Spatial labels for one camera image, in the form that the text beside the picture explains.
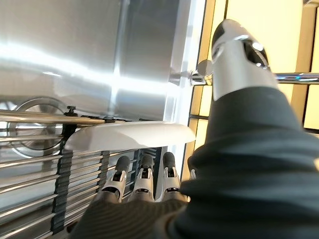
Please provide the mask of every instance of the chrome rod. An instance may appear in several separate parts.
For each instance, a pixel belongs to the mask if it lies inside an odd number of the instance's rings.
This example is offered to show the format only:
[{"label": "chrome rod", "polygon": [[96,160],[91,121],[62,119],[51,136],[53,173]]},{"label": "chrome rod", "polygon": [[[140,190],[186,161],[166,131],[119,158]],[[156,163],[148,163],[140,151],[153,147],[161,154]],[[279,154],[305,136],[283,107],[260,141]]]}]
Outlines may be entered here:
[{"label": "chrome rod", "polygon": [[93,173],[88,173],[88,174],[84,174],[84,175],[81,175],[81,176],[78,176],[78,177],[75,177],[75,178],[70,178],[70,181],[69,183],[74,183],[76,181],[79,181],[81,179],[85,179],[85,178],[88,178],[88,177],[91,177],[91,176],[94,176],[94,175],[97,175],[101,173],[100,170],[96,171],[96,172],[93,172]]},{"label": "chrome rod", "polygon": [[124,194],[124,195],[123,195],[123,199],[125,199],[126,197],[128,197],[131,193],[132,193],[132,191],[128,191],[126,194]]},{"label": "chrome rod", "polygon": [[89,158],[80,158],[80,159],[72,159],[72,165],[77,164],[77,163],[85,163],[85,162],[89,162],[95,159],[101,159],[103,158],[103,156],[99,155],[99,156],[95,156],[95,157],[89,157]]},{"label": "chrome rod", "polygon": [[279,83],[319,84],[319,73],[281,73],[276,79]]},{"label": "chrome rod", "polygon": [[133,183],[134,183],[134,181],[125,184],[125,187],[130,186],[130,185],[132,185]]},{"label": "chrome rod", "polygon": [[67,226],[68,224],[74,222],[75,220],[78,220],[80,219],[82,216],[83,216],[84,213],[81,213],[80,215],[74,217],[74,218],[71,218],[69,220],[67,220],[65,223],[64,223],[64,226]]},{"label": "chrome rod", "polygon": [[46,201],[49,201],[53,198],[55,198],[57,195],[54,194],[54,195],[51,195],[51,196],[48,196],[48,197],[45,197],[45,198],[41,198],[39,200],[35,200],[35,201],[32,201],[32,202],[29,202],[29,203],[25,203],[25,204],[21,204],[21,205],[18,205],[14,208],[11,208],[11,209],[8,209],[6,211],[3,211],[3,212],[0,212],[0,218],[3,218],[5,216],[8,216],[12,213],[15,213],[15,212],[18,212],[18,211],[21,211],[23,209],[26,209],[26,208],[29,208],[29,207],[32,207],[34,205],[37,205],[39,203],[43,203],[43,202],[46,202]]},{"label": "chrome rod", "polygon": [[89,154],[94,154],[100,151],[91,151],[91,152],[85,152],[85,151],[79,151],[79,152],[74,152],[73,156],[77,157],[77,156],[84,156],[84,155],[89,155]]},{"label": "chrome rod", "polygon": [[0,163],[0,168],[7,168],[7,167],[24,165],[24,164],[41,163],[41,162],[46,162],[46,161],[51,161],[51,160],[58,160],[60,157],[61,157],[61,155],[36,157],[36,158],[27,158],[27,159],[22,159],[22,160],[8,161],[8,162]]},{"label": "chrome rod", "polygon": [[53,232],[49,231],[49,232],[43,233],[42,235],[36,237],[35,239],[46,239],[49,236],[51,236],[52,234],[53,234]]},{"label": "chrome rod", "polygon": [[93,187],[93,188],[89,188],[89,189],[87,189],[87,190],[85,190],[85,191],[82,191],[82,192],[79,192],[79,193],[77,193],[77,194],[74,194],[74,195],[68,197],[66,201],[67,201],[67,202],[70,202],[72,199],[75,199],[75,198],[77,198],[77,197],[79,197],[79,196],[81,196],[81,195],[83,195],[83,194],[86,194],[86,193],[89,193],[89,192],[91,192],[91,191],[94,191],[94,190],[96,190],[96,189],[98,189],[98,188],[99,188],[99,186],[95,186],[95,187]]},{"label": "chrome rod", "polygon": [[61,135],[19,135],[19,136],[3,136],[0,137],[0,143],[4,142],[16,142],[16,141],[38,141],[38,140],[49,140],[49,139],[61,139]]},{"label": "chrome rod", "polygon": [[47,176],[47,177],[43,177],[43,178],[40,178],[40,179],[33,179],[33,180],[29,180],[29,181],[26,181],[26,182],[23,182],[23,183],[16,183],[16,184],[12,184],[12,185],[9,185],[9,186],[1,187],[0,188],[0,194],[1,193],[6,193],[6,192],[9,192],[9,191],[13,191],[13,190],[16,190],[16,189],[20,189],[20,188],[29,187],[29,186],[36,185],[36,184],[39,184],[39,183],[48,182],[48,181],[57,179],[58,177],[59,177],[58,175],[52,175],[52,176]]},{"label": "chrome rod", "polygon": [[72,212],[66,214],[66,215],[65,215],[65,218],[68,218],[69,216],[71,216],[71,215],[73,215],[73,214],[76,214],[76,213],[82,211],[83,209],[86,209],[89,205],[90,205],[90,203],[88,203],[88,204],[86,204],[86,205],[84,205],[84,206],[82,206],[82,207],[80,207],[80,208],[78,208],[78,209],[76,209],[76,210],[74,210],[74,211],[72,211]]},{"label": "chrome rod", "polygon": [[111,166],[111,167],[108,167],[108,171],[111,171],[111,170],[113,170],[113,169],[115,169],[115,165],[113,165],[113,166]]},{"label": "chrome rod", "polygon": [[9,238],[9,237],[21,232],[21,231],[24,231],[25,229],[28,229],[29,227],[32,227],[32,226],[37,225],[37,224],[39,224],[39,223],[41,223],[41,222],[43,222],[45,220],[48,220],[48,219],[52,218],[54,215],[55,214],[52,213],[52,214],[50,214],[48,216],[39,218],[39,219],[31,222],[30,224],[23,225],[22,227],[14,229],[13,231],[9,231],[7,233],[4,233],[4,234],[0,235],[0,239],[7,239],[7,238]]},{"label": "chrome rod", "polygon": [[96,183],[96,182],[98,182],[98,181],[100,181],[100,178],[93,179],[93,180],[88,181],[88,182],[86,182],[86,183],[81,183],[80,185],[77,185],[77,186],[74,186],[74,187],[69,188],[69,192],[75,191],[75,190],[77,190],[77,189],[79,189],[79,188],[83,188],[83,187],[85,187],[85,186],[88,186],[88,185],[90,185],[90,184],[92,184],[92,183]]},{"label": "chrome rod", "polygon": [[136,149],[129,149],[129,150],[124,150],[124,151],[120,151],[120,152],[110,153],[110,157],[116,156],[116,155],[119,155],[119,154],[122,154],[122,153],[133,152],[133,151],[135,151],[135,150],[136,150]]},{"label": "chrome rod", "polygon": [[83,198],[82,200],[79,200],[79,201],[77,201],[77,202],[75,202],[73,204],[70,204],[69,206],[66,207],[66,210],[69,210],[70,208],[73,208],[76,205],[79,205],[79,204],[81,204],[81,203],[83,203],[83,202],[85,202],[85,201],[87,201],[87,200],[89,200],[91,198],[94,198],[96,195],[97,195],[97,193],[92,194],[91,196],[88,196],[87,198]]},{"label": "chrome rod", "polygon": [[51,115],[46,113],[6,111],[0,110],[0,121],[24,122],[24,123],[73,123],[84,125],[95,125],[105,123],[102,119],[90,119],[81,117],[67,117],[61,115]]},{"label": "chrome rod", "polygon": [[[129,152],[134,152],[136,149],[129,149],[129,150],[123,150],[123,151],[119,151],[119,152],[114,152],[114,153],[110,153],[109,156],[116,156],[122,153],[129,153]],[[83,155],[88,155],[88,154],[93,154],[93,153],[97,153],[100,151],[92,151],[92,152],[85,152],[85,151],[79,151],[79,152],[74,152],[73,156],[77,157],[77,156],[83,156]]]},{"label": "chrome rod", "polygon": [[89,169],[100,167],[101,165],[102,165],[102,163],[97,163],[97,164],[93,164],[93,165],[90,165],[90,166],[85,166],[85,167],[82,167],[82,168],[72,169],[71,173],[83,172],[83,171],[86,171],[86,170],[89,170]]}]

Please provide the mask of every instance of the yellow wall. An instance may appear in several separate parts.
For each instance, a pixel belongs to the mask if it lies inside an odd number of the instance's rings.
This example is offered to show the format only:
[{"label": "yellow wall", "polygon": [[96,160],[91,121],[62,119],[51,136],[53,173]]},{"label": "yellow wall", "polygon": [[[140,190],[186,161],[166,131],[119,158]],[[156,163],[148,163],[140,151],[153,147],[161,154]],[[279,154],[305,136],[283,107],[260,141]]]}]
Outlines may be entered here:
[{"label": "yellow wall", "polygon": [[319,73],[319,14],[317,14],[317,26],[316,26],[316,37],[315,37],[312,72]]},{"label": "yellow wall", "polygon": [[302,8],[301,0],[229,0],[227,18],[264,45],[273,72],[295,72]]}]

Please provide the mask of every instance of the dishwasher rack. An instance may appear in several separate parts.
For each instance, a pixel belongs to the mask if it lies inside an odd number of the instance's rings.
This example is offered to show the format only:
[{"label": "dishwasher rack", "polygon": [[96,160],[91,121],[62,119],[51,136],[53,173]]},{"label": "dishwasher rack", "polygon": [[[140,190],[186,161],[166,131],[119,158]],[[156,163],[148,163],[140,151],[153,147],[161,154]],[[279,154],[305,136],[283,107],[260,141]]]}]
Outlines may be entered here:
[{"label": "dishwasher rack", "polygon": [[[74,108],[69,109],[65,116],[0,111],[0,121],[8,124],[36,123],[38,127],[62,124],[62,134],[25,135],[24,132],[0,136],[0,239],[44,239],[79,220],[122,155],[131,160],[124,201],[134,188],[142,155],[153,157],[155,174],[158,173],[161,148],[120,152],[65,150],[65,142],[78,128],[115,122],[114,119],[78,117]],[[1,154],[2,149],[14,150],[28,142],[45,140],[54,140],[59,149],[50,155],[23,155],[19,159]]]}]

